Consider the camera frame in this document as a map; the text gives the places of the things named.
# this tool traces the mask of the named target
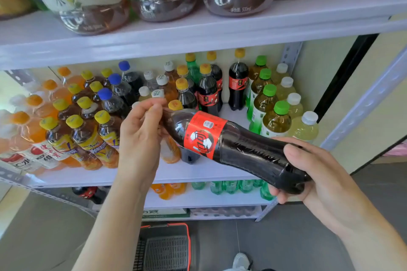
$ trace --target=white bottle cap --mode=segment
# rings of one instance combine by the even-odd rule
[[[157,84],[160,86],[164,86],[168,83],[168,78],[166,75],[158,75],[157,76]]]
[[[298,105],[301,102],[301,96],[298,93],[290,93],[287,102],[290,105]]]
[[[147,86],[143,86],[138,89],[138,92],[142,97],[146,97],[150,94],[150,89]]]
[[[155,89],[152,93],[151,96],[153,98],[163,98],[164,97],[164,90],[163,89]]]
[[[146,79],[146,80],[151,80],[151,79],[154,79],[154,74],[153,74],[153,72],[152,71],[145,71],[144,72],[144,78]]]
[[[311,111],[305,112],[301,120],[307,125],[314,125],[318,121],[318,115]]]
[[[280,74],[287,73],[288,65],[285,63],[279,63],[277,66],[277,72]]]
[[[281,80],[281,85],[284,88],[290,88],[293,86],[294,80],[291,77],[283,77]]]
[[[167,72],[174,70],[174,63],[172,61],[166,62],[164,65],[164,70]]]

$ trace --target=drink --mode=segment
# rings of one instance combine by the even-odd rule
[[[95,120],[99,123],[98,133],[100,137],[119,152],[122,119],[117,116],[110,116],[107,111],[101,110],[96,113]]]
[[[42,86],[49,91],[49,101],[53,102],[55,100],[65,99],[69,104],[72,103],[72,94],[69,90],[64,86],[58,87],[54,80],[46,80],[42,83]]]
[[[72,94],[72,103],[77,103],[82,97],[92,98],[93,92],[89,89],[83,89],[77,83],[68,85],[68,90]]]
[[[29,159],[10,149],[10,137],[18,135],[14,124],[3,125],[0,128],[0,160],[16,168],[16,172],[32,173],[40,175],[45,171],[40,162]]]
[[[198,83],[198,100],[203,112],[219,116],[218,85],[215,78],[210,74],[210,64],[204,63],[200,66],[202,78]]]
[[[187,183],[170,183],[170,187],[174,190],[175,195],[184,194],[186,191]]]
[[[101,205],[107,196],[106,192],[97,186],[78,186],[72,188],[72,192],[79,197],[92,201],[96,205]]]
[[[278,101],[274,105],[274,109],[268,111],[263,117],[260,135],[264,137],[287,136],[291,127],[289,108],[290,105],[286,101]]]
[[[41,120],[39,124],[45,129],[47,141],[59,152],[62,152],[80,163],[80,165],[90,171],[102,167],[102,163],[90,152],[83,150],[75,144],[70,135],[72,130],[64,121],[57,121],[52,117]]]
[[[26,102],[33,111],[33,117],[45,118],[53,117],[58,118],[58,111],[53,107],[51,102],[45,102],[39,95],[30,95]]]
[[[197,92],[197,85],[192,79],[188,67],[184,64],[177,66],[177,74],[179,75],[180,78],[185,78],[188,81],[188,87],[189,91],[192,92],[195,97],[198,99],[198,92]]]
[[[206,182],[191,182],[191,186],[194,190],[203,190],[205,188]]]
[[[290,104],[290,108],[288,110],[288,115],[293,120],[296,117],[301,117],[304,112],[304,108],[300,103],[301,96],[298,93],[290,93],[287,98],[288,104]]]
[[[286,100],[290,93],[295,93],[294,80],[291,77],[283,77],[281,83],[277,85],[276,95],[279,101]]]
[[[237,181],[224,181],[223,188],[225,189],[225,192],[234,194],[237,192]]]
[[[264,86],[268,84],[272,84],[272,80],[270,79],[272,76],[272,72],[270,69],[262,69],[260,71],[259,77],[252,83],[250,87],[250,104],[249,109],[247,110],[247,119],[251,120],[253,115],[253,108],[254,108],[254,100],[256,97],[263,92]]]
[[[140,94],[140,97],[138,99],[139,102],[151,98],[150,89],[147,86],[140,87],[140,89],[138,90],[138,93]]]
[[[73,129],[71,137],[75,143],[92,152],[107,168],[118,166],[118,152],[103,141],[94,122],[83,120],[79,115],[73,115],[66,120],[66,124]]]
[[[249,68],[241,61],[246,55],[244,48],[237,48],[234,55],[237,61],[229,68],[229,106],[232,110],[242,110],[246,104],[245,89]]]
[[[102,100],[102,109],[112,116],[118,116],[122,120],[126,119],[130,113],[130,108],[121,98],[113,95],[113,92],[107,88],[100,89],[98,95]]]
[[[144,85],[142,73],[130,70],[130,63],[127,60],[119,62],[119,69],[122,71],[123,81],[130,84],[133,93],[136,95],[136,98],[138,98],[138,90]]]
[[[260,71],[266,68],[267,57],[264,55],[257,56],[256,63],[253,66],[249,67],[249,79],[247,80],[247,93],[246,93],[246,106],[250,106],[250,91],[252,83],[258,79]]]
[[[180,77],[178,76],[177,71],[174,70],[174,63],[172,61],[167,61],[164,64],[164,70],[165,70],[164,74],[168,78],[168,83],[175,85],[176,80],[179,79]]]
[[[195,109],[164,110],[162,125],[182,147],[218,163],[237,167],[290,194],[311,178],[284,155],[287,144]]]
[[[93,91],[92,101],[94,101],[96,103],[99,103],[100,101],[102,101],[98,95],[99,90],[101,90],[103,88],[102,83],[99,81],[95,81],[95,82],[90,83],[89,87],[90,87],[90,90]]]
[[[46,140],[46,130],[39,125],[39,118],[30,118],[25,112],[17,112],[11,116],[11,121],[20,126],[19,131],[22,138],[27,140],[30,144],[33,144],[45,154],[51,156],[54,160],[62,162],[64,166],[80,166],[78,161],[59,152]]]
[[[150,91],[154,91],[159,88],[157,81],[155,80],[154,73],[152,71],[145,71],[144,78],[147,82],[146,86],[150,89]]]
[[[113,71],[112,71],[112,69],[111,68],[104,68],[102,71],[101,71],[101,73],[102,73],[102,75],[103,75],[103,77],[104,77],[104,80],[103,80],[103,87],[107,87],[107,88],[110,88],[110,82],[109,82],[109,76],[111,75],[111,74],[113,74]]]
[[[263,185],[264,181],[262,179],[253,180],[253,186],[255,188],[260,188]]]
[[[216,52],[209,51],[206,53],[206,59],[210,62],[211,67],[211,75],[216,80],[216,84],[218,86],[218,101],[219,101],[219,111],[222,109],[223,101],[222,101],[222,89],[223,89],[223,73],[221,68],[216,64]]]
[[[178,100],[181,101],[183,108],[199,109],[198,100],[189,89],[188,81],[185,78],[179,78],[176,82],[178,90]]]
[[[96,113],[102,109],[102,105],[100,103],[95,103],[88,97],[80,98],[77,104],[82,109],[81,117],[85,120],[93,121]]]
[[[261,189],[260,189],[260,196],[261,196],[261,198],[268,200],[268,201],[273,200],[275,198],[275,196],[272,196],[270,194],[269,185],[267,184],[267,182],[263,182],[263,185],[261,186]]]
[[[82,76],[80,75],[74,75],[72,74],[71,70],[68,69],[65,66],[62,66],[60,68],[58,68],[58,73],[59,75],[61,75],[64,79],[62,81],[62,84],[67,87],[70,84],[77,84],[80,87],[82,87],[82,89],[85,87],[85,80]]]
[[[309,142],[312,144],[318,136],[318,115],[314,112],[305,112],[302,117],[296,117],[292,121],[288,136]]]
[[[176,111],[183,109],[183,105],[181,101],[173,100],[170,103],[168,103],[168,108],[173,111]],[[180,151],[181,151],[181,160],[188,164],[194,164],[201,157],[199,154],[185,148],[180,148]]]
[[[122,77],[117,74],[113,73],[109,76],[109,82],[112,84],[112,92],[114,95],[120,97],[129,107],[134,102],[138,101],[140,94],[134,90],[129,83],[122,80]]]
[[[168,184],[152,184],[151,188],[158,194],[158,197],[164,200],[169,200],[174,195],[174,190]]]
[[[243,193],[250,193],[253,190],[253,180],[239,180],[238,187]]]
[[[254,99],[249,131],[260,134],[264,115],[272,111],[277,103],[276,90],[276,86],[268,84],[264,86],[263,92]]]
[[[84,70],[81,73],[82,77],[85,80],[84,87],[89,88],[90,84],[93,82],[103,83],[104,78],[101,76],[94,76],[93,73],[89,70]]]
[[[223,181],[212,181],[210,183],[210,191],[216,195],[221,195],[223,192]]]
[[[65,121],[72,115],[79,115],[81,109],[76,104],[69,105],[65,99],[59,99],[53,102],[54,108],[58,111],[58,119]]]
[[[168,83],[166,75],[158,75],[157,84],[160,86],[160,89],[164,90],[164,97],[167,99],[168,103],[178,98],[178,91],[175,85]]]
[[[290,74],[287,73],[287,70],[288,65],[285,63],[278,64],[277,69],[272,72],[272,81],[274,85],[277,86],[279,83],[281,83],[283,78],[290,76]]]
[[[189,73],[196,84],[199,83],[201,79],[201,73],[199,72],[199,67],[194,53],[185,54],[186,65],[188,66]]]

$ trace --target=shelf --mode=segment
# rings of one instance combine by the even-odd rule
[[[252,17],[223,18],[199,5],[164,23],[137,21],[111,33],[79,36],[51,13],[0,22],[0,69],[35,68],[208,51],[407,29],[407,0],[276,0]]]
[[[221,117],[234,121],[246,128],[249,121],[246,110],[232,112],[226,103],[222,107]],[[97,171],[87,171],[79,168],[65,168],[60,171],[46,171],[38,178],[26,177],[24,184],[32,188],[61,188],[72,186],[109,186],[112,185],[117,169],[101,168]],[[167,164],[160,160],[154,183],[198,182],[258,179],[240,169],[222,165],[208,158],[201,157],[195,164],[189,165],[183,161]]]

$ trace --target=green tea bottle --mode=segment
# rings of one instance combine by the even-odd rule
[[[290,104],[290,109],[288,110],[288,115],[293,120],[296,117],[301,117],[304,113],[304,108],[300,103],[301,96],[298,93],[290,93],[287,98],[288,104]]]
[[[203,190],[205,187],[205,182],[191,182],[192,188],[194,190]]]
[[[318,115],[314,112],[305,112],[302,117],[294,118],[288,136],[309,142],[318,136]]]
[[[277,85],[277,98],[279,101],[286,100],[290,93],[295,92],[295,88],[293,86],[294,80],[291,77],[284,77],[281,80],[281,83]]]
[[[263,92],[254,99],[252,122],[249,130],[253,133],[260,134],[264,115],[274,109],[277,103],[276,86],[266,85]]]
[[[287,101],[278,101],[274,105],[274,110],[267,112],[263,117],[260,134],[265,137],[287,136],[291,127],[289,108]]]
[[[223,188],[225,189],[225,192],[234,194],[237,192],[237,181],[224,181]]]
[[[216,195],[221,195],[223,192],[223,181],[212,181],[210,183],[210,191]]]
[[[260,196],[265,200],[273,200],[275,196],[272,196],[269,191],[269,185],[267,182],[264,182],[260,189]]]
[[[250,193],[253,190],[253,180],[239,180],[238,187],[243,193]]]
[[[263,92],[264,86],[273,83],[271,76],[272,71],[270,69],[262,69],[258,79],[252,83],[252,87],[250,88],[250,104],[249,109],[247,110],[247,119],[252,119],[254,99]]]
[[[246,87],[246,106],[250,105],[250,87],[252,83],[259,77],[261,69],[266,68],[267,57],[266,56],[257,56],[256,64],[249,67],[249,79],[247,80]]]

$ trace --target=soda bottle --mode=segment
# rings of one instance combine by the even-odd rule
[[[113,92],[107,88],[100,89],[98,95],[102,100],[102,109],[107,111],[111,116],[118,116],[122,120],[126,119],[130,113],[130,108],[121,98],[113,95]]]
[[[172,187],[164,183],[152,184],[151,188],[158,194],[158,197],[164,200],[169,200],[174,195]]]
[[[58,71],[59,75],[61,75],[63,77],[62,84],[65,87],[67,87],[70,84],[75,83],[78,86],[80,86],[82,89],[85,88],[85,80],[82,76],[72,74],[70,69],[68,69],[65,66],[58,68],[57,71]]]
[[[97,186],[78,186],[72,188],[72,192],[79,197],[92,201],[96,205],[101,205],[107,196],[106,192]]]
[[[277,98],[279,101],[287,100],[290,93],[295,93],[293,86],[294,80],[291,77],[284,77],[281,83],[277,85]]]
[[[118,152],[99,136],[94,122],[83,120],[79,115],[73,115],[66,120],[66,124],[73,129],[71,137],[75,143],[92,152],[107,168],[118,166]]]
[[[71,139],[72,130],[64,121],[57,121],[52,117],[41,120],[39,125],[45,129],[45,138],[59,152],[62,152],[80,163],[89,171],[94,171],[102,167],[102,163],[90,152],[83,150]]]
[[[253,180],[239,180],[238,187],[243,193],[250,193],[253,190]]]
[[[117,116],[110,116],[105,110],[100,110],[96,113],[95,120],[99,123],[98,133],[100,137],[119,152],[122,119]]]
[[[170,103],[168,103],[168,108],[173,111],[181,110],[181,109],[183,109],[183,105],[182,105],[181,101],[173,100]],[[201,157],[199,154],[192,152],[188,149],[181,147],[180,150],[181,150],[181,160],[183,160],[184,162],[186,162],[188,164],[194,164]]]
[[[84,80],[85,80],[85,84],[84,84],[84,87],[85,88],[89,88],[89,86],[90,86],[90,84],[91,83],[93,83],[93,82],[100,82],[100,83],[103,83],[103,81],[105,80],[103,77],[101,77],[101,76],[95,76],[95,75],[93,75],[93,73],[91,72],[91,71],[89,71],[89,70],[84,70],[84,71],[82,71],[82,73],[81,73],[81,75],[82,75],[82,77],[84,78]]]
[[[81,118],[85,120],[94,119],[96,113],[102,110],[102,105],[100,103],[95,103],[88,97],[82,97],[78,100],[77,104],[82,109]]]
[[[162,125],[182,147],[220,164],[247,171],[290,194],[304,190],[311,177],[288,162],[287,144],[196,109],[163,111]]]
[[[218,86],[215,78],[210,74],[209,63],[200,66],[202,77],[198,83],[198,100],[203,112],[219,116]]]
[[[281,83],[283,78],[290,76],[290,74],[287,73],[287,70],[288,65],[285,63],[278,64],[277,69],[272,72],[272,81],[274,85],[277,86],[279,83]]]
[[[101,90],[103,88],[103,85],[99,81],[95,81],[95,82],[90,83],[89,87],[90,87],[90,90],[93,91],[92,101],[94,101],[95,103],[101,102],[102,100],[100,99],[98,92],[99,92],[99,90]]]
[[[144,78],[147,82],[146,86],[150,89],[151,92],[159,88],[154,73],[152,71],[145,71]]]
[[[245,89],[249,76],[249,68],[241,59],[246,55],[244,48],[237,48],[234,56],[237,58],[229,68],[229,106],[232,110],[242,110],[246,105]]]
[[[263,182],[263,185],[261,186],[261,189],[260,189],[260,196],[261,196],[261,198],[268,200],[268,201],[273,200],[275,198],[275,196],[272,196],[270,194],[269,185],[267,184],[267,182]]]
[[[198,84],[199,80],[201,79],[201,73],[199,72],[199,66],[197,64],[195,53],[186,53],[185,61],[192,79],[196,84]]]
[[[177,74],[180,78],[185,78],[188,81],[189,91],[192,92],[198,99],[197,85],[190,76],[188,67],[185,64],[177,66]]]
[[[206,182],[191,182],[191,186],[194,190],[203,190],[205,188]]]
[[[72,94],[72,103],[77,103],[77,101],[82,97],[89,97],[91,98],[93,92],[89,89],[83,89],[77,83],[72,83],[68,85],[68,90]]]
[[[255,188],[260,188],[263,185],[264,181],[262,179],[253,180],[253,186]]]
[[[219,111],[221,111],[223,101],[222,101],[222,89],[223,89],[223,73],[221,68],[216,63],[216,52],[209,51],[206,53],[206,59],[210,62],[211,67],[211,75],[216,80],[216,84],[218,86],[218,101],[219,101]]]
[[[55,100],[65,99],[69,104],[72,103],[72,94],[69,90],[64,86],[59,87],[54,80],[46,80],[42,83],[42,86],[49,91],[49,101],[53,102]]]
[[[288,110],[288,115],[293,120],[296,117],[301,117],[304,113],[304,108],[301,102],[301,96],[298,93],[290,93],[287,98],[290,108]]]
[[[223,193],[223,181],[212,181],[210,191],[216,195],[221,195]]]
[[[45,118],[53,117],[58,118],[58,111],[54,108],[51,102],[45,102],[39,95],[33,94],[30,95],[26,102],[33,111],[33,117],[36,118]]]
[[[189,89],[188,81],[185,78],[179,78],[176,82],[178,90],[178,100],[181,101],[183,108],[199,109],[198,100]]]
[[[0,127],[0,160],[16,168],[16,172],[21,171],[40,175],[45,171],[40,162],[29,159],[10,149],[10,137],[18,135],[15,124],[6,124]]]
[[[81,109],[76,104],[69,105],[65,99],[59,99],[52,103],[54,108],[58,111],[58,119],[65,121],[69,116],[79,115]]]
[[[130,84],[134,94],[138,94],[140,87],[144,86],[142,73],[130,70],[130,63],[127,60],[119,62],[119,69],[122,71],[123,81]]]
[[[179,79],[180,77],[177,74],[177,71],[174,69],[174,63],[172,61],[167,61],[164,64],[164,74],[168,78],[168,83],[171,83],[173,85],[176,84],[176,80]]]
[[[302,117],[294,118],[287,136],[309,142],[312,144],[318,136],[318,115],[314,112],[305,112]]]
[[[260,55],[256,58],[256,63],[249,67],[249,79],[247,80],[247,92],[246,92],[246,106],[250,107],[251,99],[251,87],[252,83],[258,79],[260,71],[264,68],[267,68],[267,56]]]
[[[129,83],[122,80],[122,77],[117,74],[113,73],[109,76],[109,82],[112,84],[112,92],[114,95],[122,98],[123,101],[131,107],[134,102],[138,101],[140,94],[138,93],[138,89],[133,89]]]
[[[237,192],[237,181],[224,181],[223,188],[225,189],[225,192],[234,194]]]
[[[287,101],[278,101],[274,105],[274,109],[264,115],[260,135],[264,137],[287,136],[291,127],[289,109],[290,105]]]
[[[157,84],[160,86],[160,89],[164,90],[164,97],[167,99],[168,103],[178,98],[178,91],[175,85],[168,83],[166,75],[158,75]]]
[[[187,183],[170,183],[170,187],[174,190],[175,195],[184,194],[186,191]]]
[[[140,87],[140,89],[138,90],[138,93],[140,94],[140,97],[138,99],[139,102],[151,98],[150,89],[147,86]]]
[[[264,86],[263,92],[254,99],[249,131],[260,134],[264,115],[272,111],[277,103],[276,90],[277,87],[275,85],[268,84]]]
[[[111,85],[110,85],[110,82],[109,82],[109,76],[113,74],[112,69],[111,68],[104,68],[101,71],[101,73],[102,73],[102,75],[104,77],[103,83],[102,83],[103,87],[110,88]]]
[[[252,119],[254,99],[263,92],[264,86],[273,83],[270,79],[271,76],[272,72],[270,69],[262,69],[259,77],[252,83],[252,86],[247,89],[247,91],[250,92],[250,104],[249,109],[247,110],[247,119]]]

